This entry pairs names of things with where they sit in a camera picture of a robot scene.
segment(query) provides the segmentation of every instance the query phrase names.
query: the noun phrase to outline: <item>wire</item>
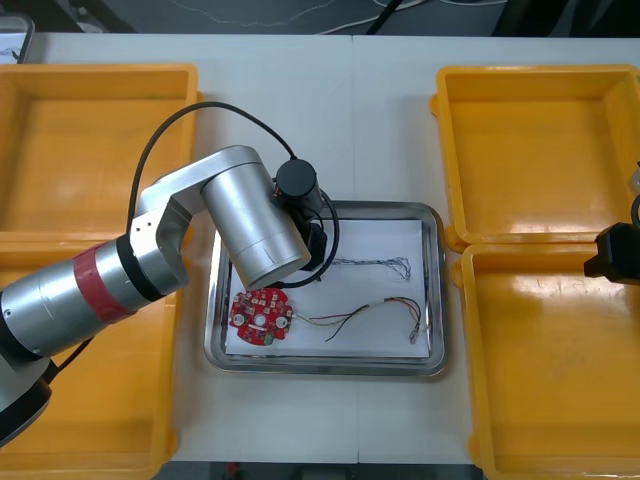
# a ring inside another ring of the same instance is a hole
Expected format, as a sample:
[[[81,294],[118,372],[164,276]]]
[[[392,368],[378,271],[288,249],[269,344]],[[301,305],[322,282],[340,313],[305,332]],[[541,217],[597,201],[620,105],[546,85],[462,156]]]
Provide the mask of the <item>wire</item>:
[[[367,30],[367,35],[375,35],[382,28],[382,26],[387,23],[387,20],[391,18],[391,15],[395,13],[398,9],[402,0],[391,0],[387,6],[384,7],[382,13],[376,18],[376,21],[373,22],[373,25],[369,27]]]
[[[352,260],[350,258],[336,258],[333,260],[334,265],[383,265],[396,272],[400,277],[408,282],[411,280],[411,264],[406,257],[394,257],[388,260]]]
[[[396,9],[396,12],[399,12],[400,10],[406,10],[407,8],[417,7],[418,5],[422,5],[423,3],[427,3],[427,2],[430,2],[430,1],[432,1],[432,0],[414,0],[413,2],[403,3]],[[387,6],[387,4],[381,3],[381,2],[377,2],[375,0],[374,0],[374,3],[379,5],[379,6],[381,6],[381,7],[386,7]],[[365,25],[367,23],[375,22],[376,19],[379,16],[380,15],[376,15],[375,17],[365,18],[364,20],[358,20],[356,22],[347,23],[345,25],[340,25],[339,27],[330,28],[329,30],[325,30],[323,32],[316,33],[316,35],[327,35],[329,33],[339,32],[339,31],[344,30],[346,28],[357,27],[359,25]]]
[[[502,5],[503,3],[508,2],[508,0],[491,0],[488,2],[482,2],[482,3],[455,2],[453,0],[438,0],[438,1],[440,3],[446,3],[447,5],[455,5],[456,7],[488,7],[491,5]]]
[[[324,261],[322,266],[316,270],[313,275],[305,278],[304,280],[300,280],[299,282],[276,282],[271,285],[271,288],[300,288],[305,285],[309,285],[316,280],[320,280],[320,277],[327,271],[327,269],[333,263],[333,259],[336,258],[336,253],[338,252],[338,244],[340,243],[340,221],[338,219],[338,212],[336,212],[335,207],[333,206],[333,202],[329,198],[324,190],[320,190],[322,194],[322,198],[324,199],[327,207],[329,207],[329,211],[331,212],[331,219],[333,220],[333,245],[331,246],[331,251],[329,252],[329,256]]]
[[[237,25],[239,27],[278,27],[278,26],[286,26],[286,25],[290,25],[291,22],[293,22],[294,20],[297,20],[298,18],[306,15],[307,13],[313,12],[314,10],[320,10],[323,8],[326,8],[328,6],[330,6],[331,4],[333,4],[336,0],[328,0],[327,2],[320,4],[320,5],[315,5],[313,7],[309,7],[306,10],[303,10],[302,12],[296,13],[295,15],[290,16],[288,19],[286,20],[279,20],[277,22],[271,22],[271,23],[263,23],[263,22],[257,22],[257,21],[252,21],[252,22],[236,22],[233,20],[225,20],[222,18],[218,18],[215,15],[213,15],[210,12],[207,12],[206,10],[202,10],[200,8],[196,8],[196,7],[190,7],[188,5],[185,5],[181,2],[179,2],[178,0],[167,0],[169,3],[172,3],[173,5],[175,5],[178,8],[181,8],[182,10],[186,10],[187,12],[192,12],[192,13],[197,13],[202,15],[203,17],[208,18],[210,21],[214,22],[214,23],[218,23],[221,25]]]
[[[144,170],[144,165],[147,162],[147,159],[149,158],[149,154],[151,153],[151,150],[153,149],[154,145],[156,144],[160,136],[162,136],[165,130],[169,128],[176,120],[180,119],[187,113],[193,112],[195,110],[200,110],[202,108],[222,108],[224,110],[229,110],[231,112],[237,113],[238,115],[255,123],[260,128],[262,128],[267,133],[269,133],[273,138],[275,138],[280,143],[280,145],[284,147],[284,149],[287,151],[287,153],[292,159],[298,158],[296,157],[295,153],[293,153],[293,150],[287,144],[287,142],[285,142],[284,139],[280,135],[278,135],[275,130],[273,130],[263,121],[259,120],[258,118],[254,117],[250,113],[247,113],[238,107],[234,107],[233,105],[230,105],[228,103],[223,103],[223,102],[199,102],[199,103],[194,103],[193,105],[184,107],[178,110],[173,115],[171,115],[169,118],[167,118],[162,123],[162,125],[158,127],[158,129],[151,136],[151,138],[149,139],[149,142],[147,142],[147,145],[144,147],[144,150],[142,151],[140,160],[138,160],[138,166],[136,167],[136,172],[133,176],[133,184],[131,185],[131,195],[129,197],[129,209],[127,211],[127,233],[131,232],[131,224],[133,223],[133,218],[136,213],[136,202],[138,200],[138,190],[140,188],[142,171]]]
[[[58,373],[67,368],[71,364],[71,362],[73,362],[78,357],[78,355],[80,355],[82,351],[89,346],[91,340],[93,340],[93,337],[85,340],[80,345],[78,345],[78,347],[71,353],[71,355],[69,355],[64,360],[64,362],[60,364],[60,366],[58,367]]]
[[[373,305],[370,305],[370,304],[362,305],[361,307],[357,308],[356,310],[354,310],[351,313],[340,313],[340,314],[336,314],[336,315],[325,315],[325,316],[322,316],[322,317],[305,317],[304,315],[295,314],[294,318],[299,318],[300,320],[303,320],[303,321],[305,321],[305,322],[307,322],[307,323],[309,323],[311,325],[314,325],[316,327],[331,327],[333,325],[340,324],[340,326],[333,333],[333,335],[331,335],[329,338],[327,338],[325,340],[325,342],[329,342],[329,341],[333,340],[336,337],[336,335],[338,335],[340,330],[342,330],[344,325],[350,319],[352,319],[356,315],[364,312],[365,310],[371,309],[373,307],[377,307],[379,305],[382,305],[382,304],[388,303],[388,302],[401,303],[401,304],[405,305],[409,309],[409,313],[411,314],[411,318],[413,318],[413,320],[416,322],[416,326],[411,331],[411,334],[409,336],[410,342],[414,343],[415,339],[417,338],[418,332],[420,331],[420,320],[422,319],[422,309],[420,308],[420,305],[418,304],[418,302],[416,302],[415,300],[412,300],[410,298],[407,298],[407,297],[387,297],[380,303],[375,303]],[[334,319],[334,318],[339,318],[339,320],[334,320],[334,321],[331,321],[331,322],[318,322],[317,321],[317,320],[331,320],[331,319]]]
[[[316,212],[312,208],[307,208],[307,210],[309,210],[311,213],[313,213],[313,216],[316,217],[318,219],[318,221],[320,222],[320,230],[322,231],[322,235],[321,236],[324,237],[324,221],[322,220],[322,217],[320,216],[320,214],[318,212]]]
[[[360,313],[361,311],[365,310],[369,308],[369,305],[363,305],[362,307],[358,308],[357,310],[355,310],[353,313],[350,313],[347,318],[345,318],[342,323],[340,324],[340,326],[338,327],[338,329],[334,332],[333,335],[331,335],[329,338],[327,338],[325,340],[326,342],[330,342],[331,340],[333,340],[334,338],[336,338],[336,335],[338,335],[338,333],[340,333],[340,330],[342,330],[342,327],[344,327],[346,325],[346,323],[353,317],[355,317],[358,313]]]

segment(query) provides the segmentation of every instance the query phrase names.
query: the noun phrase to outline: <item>metal tray rim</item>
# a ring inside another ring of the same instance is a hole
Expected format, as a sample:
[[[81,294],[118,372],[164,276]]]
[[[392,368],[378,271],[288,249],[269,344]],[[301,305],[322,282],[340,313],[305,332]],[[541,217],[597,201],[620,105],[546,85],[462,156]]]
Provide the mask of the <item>metal tray rim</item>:
[[[445,368],[449,358],[449,318],[444,278],[443,227],[438,213],[428,205],[417,202],[335,201],[334,204],[341,220],[417,219],[422,221],[423,228],[427,227],[428,235],[423,235],[423,261],[425,272],[429,272],[429,277],[426,279],[428,288],[426,286],[425,288],[430,304],[433,332],[437,331],[438,333],[439,355],[417,359],[401,357],[251,357],[224,353],[215,346],[214,330],[216,318],[222,315],[221,312],[229,301],[230,261],[221,245],[220,236],[216,232],[204,335],[205,356],[213,366],[231,372],[428,377],[438,375]],[[322,216],[328,218],[329,212],[324,210]],[[427,255],[427,249],[431,249],[435,254]],[[287,359],[292,358],[295,359],[295,363],[287,364]]]

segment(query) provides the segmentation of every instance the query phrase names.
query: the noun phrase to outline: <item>white table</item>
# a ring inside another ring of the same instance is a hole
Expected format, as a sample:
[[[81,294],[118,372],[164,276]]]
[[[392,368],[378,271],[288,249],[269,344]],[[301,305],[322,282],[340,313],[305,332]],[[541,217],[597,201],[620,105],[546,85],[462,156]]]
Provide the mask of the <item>white table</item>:
[[[208,98],[274,127],[313,163],[332,198],[424,202],[447,224],[437,125],[428,108],[438,69],[640,65],[640,40],[41,34],[29,59],[194,63]],[[255,147],[272,172],[286,160],[245,120],[225,112],[200,117],[199,155],[233,143]],[[185,304],[197,303],[198,283]],[[202,316],[185,312],[176,352],[175,460],[468,463],[467,359],[453,285],[449,302],[452,354],[437,382],[223,373],[204,358]]]

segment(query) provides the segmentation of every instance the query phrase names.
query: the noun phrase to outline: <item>stainless steel tray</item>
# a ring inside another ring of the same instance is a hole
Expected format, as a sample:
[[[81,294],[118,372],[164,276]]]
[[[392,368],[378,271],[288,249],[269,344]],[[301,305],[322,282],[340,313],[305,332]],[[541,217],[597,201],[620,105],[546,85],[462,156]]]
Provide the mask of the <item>stainless steel tray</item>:
[[[230,303],[231,261],[216,233],[211,260],[204,349],[209,362],[228,371],[353,375],[421,375],[439,373],[448,359],[449,318],[444,279],[442,221],[431,207],[404,202],[334,202],[340,220],[420,220],[425,274],[423,311],[429,319],[430,355],[425,358],[238,355],[225,351]],[[322,212],[324,219],[330,212]]]

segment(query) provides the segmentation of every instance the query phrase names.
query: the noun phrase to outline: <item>red band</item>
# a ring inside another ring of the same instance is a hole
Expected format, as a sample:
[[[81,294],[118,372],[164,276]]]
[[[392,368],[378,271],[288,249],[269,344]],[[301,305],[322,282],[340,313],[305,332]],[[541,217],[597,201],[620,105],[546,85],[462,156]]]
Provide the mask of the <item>red band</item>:
[[[101,246],[93,247],[75,257],[73,259],[73,273],[80,293],[91,309],[96,312],[98,318],[105,323],[116,323],[136,312],[131,312],[120,305],[100,278],[96,263],[96,250]]]

